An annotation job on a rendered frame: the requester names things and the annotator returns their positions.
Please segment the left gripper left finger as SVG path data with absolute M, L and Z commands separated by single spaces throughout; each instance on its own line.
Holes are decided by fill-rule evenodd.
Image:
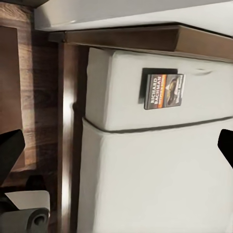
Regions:
M 24 148 L 25 140 L 20 129 L 0 134 L 0 187 Z

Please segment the hardback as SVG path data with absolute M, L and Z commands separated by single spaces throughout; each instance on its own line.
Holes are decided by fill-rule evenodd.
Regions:
M 147 74 L 144 109 L 176 107 L 182 103 L 185 74 Z

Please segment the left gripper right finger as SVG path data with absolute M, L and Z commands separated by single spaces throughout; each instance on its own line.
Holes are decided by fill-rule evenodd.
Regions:
M 222 129 L 217 145 L 233 168 L 233 131 Z

